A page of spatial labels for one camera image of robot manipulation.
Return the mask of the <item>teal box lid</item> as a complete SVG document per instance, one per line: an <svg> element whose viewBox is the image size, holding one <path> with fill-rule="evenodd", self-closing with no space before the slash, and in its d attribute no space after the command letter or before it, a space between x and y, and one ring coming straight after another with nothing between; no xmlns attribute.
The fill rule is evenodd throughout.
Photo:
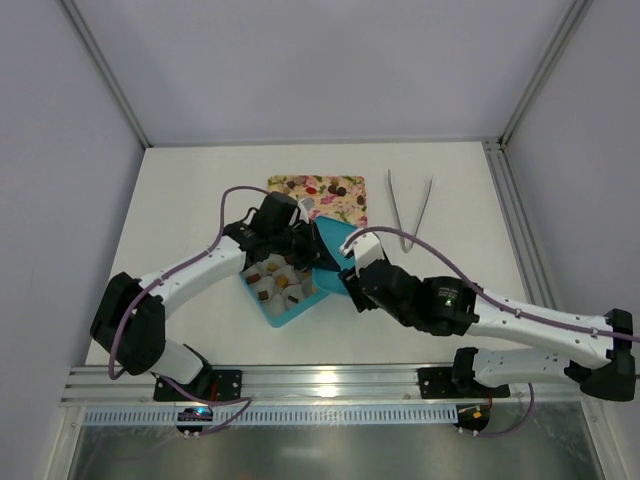
<svg viewBox="0 0 640 480"><path fill-rule="evenodd" d="M349 293L339 278L342 270L349 270L355 266L353 258L345 258L340 253L340 247L347 237L354 233L357 228L349 223L344 223L329 217L318 216L315 219L320 237L333 259L338 263L337 272L314 268L312 279L314 286L325 293L348 296Z"/></svg>

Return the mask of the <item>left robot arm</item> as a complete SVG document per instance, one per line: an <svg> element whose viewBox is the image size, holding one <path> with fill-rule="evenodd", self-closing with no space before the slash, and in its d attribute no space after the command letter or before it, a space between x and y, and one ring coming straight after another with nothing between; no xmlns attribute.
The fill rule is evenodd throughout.
<svg viewBox="0 0 640 480"><path fill-rule="evenodd" d="M283 193L266 193L259 207L240 220L221 223L213 242L197 254L143 276L113 276L90 328L109 355L108 375L150 373L160 395L221 397L218 375L193 347L169 338L167 321L187 302L231 277L244 293L214 304L219 316L245 303L280 328L324 299L312 283L312 270L325 260L317 223L305 206Z"/></svg>

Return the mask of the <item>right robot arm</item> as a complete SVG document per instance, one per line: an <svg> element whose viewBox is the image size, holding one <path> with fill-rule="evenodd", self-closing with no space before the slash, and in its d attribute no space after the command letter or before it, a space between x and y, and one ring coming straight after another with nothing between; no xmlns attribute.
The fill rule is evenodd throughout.
<svg viewBox="0 0 640 480"><path fill-rule="evenodd" d="M339 274L356 309L382 309L402 326L436 337L489 337L518 343L499 351L456 351L451 382L475 396L515 383L575 385L588 396L633 400L636 362L632 316L613 309L603 316L574 316L494 295L462 280L419 279L387 260Z"/></svg>

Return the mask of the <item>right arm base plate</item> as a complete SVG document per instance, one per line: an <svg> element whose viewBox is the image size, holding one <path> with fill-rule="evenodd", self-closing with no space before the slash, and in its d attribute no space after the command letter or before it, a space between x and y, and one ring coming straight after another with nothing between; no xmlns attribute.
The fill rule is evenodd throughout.
<svg viewBox="0 0 640 480"><path fill-rule="evenodd" d="M452 380L452 368L422 367L416 370L420 396L425 400L441 399L489 399L508 398L507 385L489 388L472 381L469 386L456 386Z"/></svg>

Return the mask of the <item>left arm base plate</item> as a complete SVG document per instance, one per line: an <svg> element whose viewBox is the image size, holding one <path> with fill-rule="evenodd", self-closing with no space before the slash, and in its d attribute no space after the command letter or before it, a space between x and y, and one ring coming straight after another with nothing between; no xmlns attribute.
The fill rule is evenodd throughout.
<svg viewBox="0 0 640 480"><path fill-rule="evenodd" d="M160 377L156 379L153 400L156 402L187 401L192 397L215 402L230 402L241 397L243 372L239 369L204 367L188 384L178 388Z"/></svg>

